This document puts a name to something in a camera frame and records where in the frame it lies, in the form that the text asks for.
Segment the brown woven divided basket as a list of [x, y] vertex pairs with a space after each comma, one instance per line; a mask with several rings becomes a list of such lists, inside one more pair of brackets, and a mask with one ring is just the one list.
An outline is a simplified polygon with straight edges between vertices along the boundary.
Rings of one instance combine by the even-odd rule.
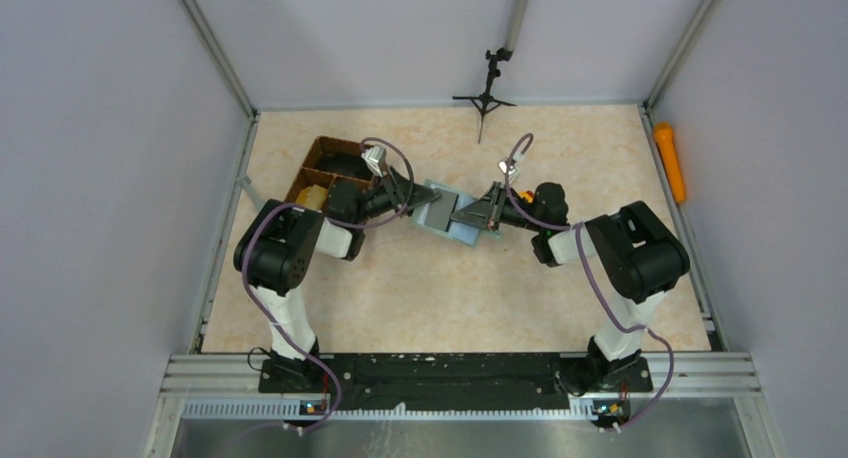
[[359, 142], [318, 136], [298, 168], [285, 200], [294, 202], [303, 189], [313, 185], [329, 190], [337, 181], [354, 183], [358, 191], [364, 191], [373, 180], [374, 175], [361, 159]]

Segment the green leather card holder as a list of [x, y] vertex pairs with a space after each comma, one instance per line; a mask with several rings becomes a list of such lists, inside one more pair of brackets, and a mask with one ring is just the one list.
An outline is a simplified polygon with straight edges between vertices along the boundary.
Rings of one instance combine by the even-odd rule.
[[474, 201], [471, 195], [430, 179], [424, 182], [424, 186], [433, 191], [438, 191], [440, 198], [417, 207], [412, 212], [411, 218], [415, 225], [470, 247], [475, 247], [481, 236], [501, 238], [499, 231], [486, 231], [452, 218], [454, 212]]

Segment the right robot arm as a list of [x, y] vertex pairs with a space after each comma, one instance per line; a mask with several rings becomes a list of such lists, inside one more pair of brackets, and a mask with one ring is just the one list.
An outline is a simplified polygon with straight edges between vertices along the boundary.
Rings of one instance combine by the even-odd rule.
[[564, 188], [553, 182], [520, 197], [495, 182], [452, 219], [478, 229], [502, 225], [531, 230], [536, 259], [558, 267], [577, 261], [604, 313], [606, 323], [589, 340], [585, 357], [567, 367], [558, 381], [581, 395], [609, 389], [637, 364], [649, 323], [668, 292], [690, 270], [690, 258], [674, 234], [642, 201], [614, 214], [570, 224]]

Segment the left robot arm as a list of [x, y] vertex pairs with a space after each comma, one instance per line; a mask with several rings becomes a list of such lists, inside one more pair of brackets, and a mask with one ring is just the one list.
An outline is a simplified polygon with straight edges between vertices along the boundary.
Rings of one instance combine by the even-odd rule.
[[271, 330], [263, 364], [271, 376], [313, 380], [319, 343], [306, 315], [303, 286], [314, 254], [354, 260], [378, 217], [409, 215], [441, 199], [395, 169], [371, 182], [332, 179], [317, 203], [304, 188], [293, 203], [270, 199], [240, 239], [233, 264]]

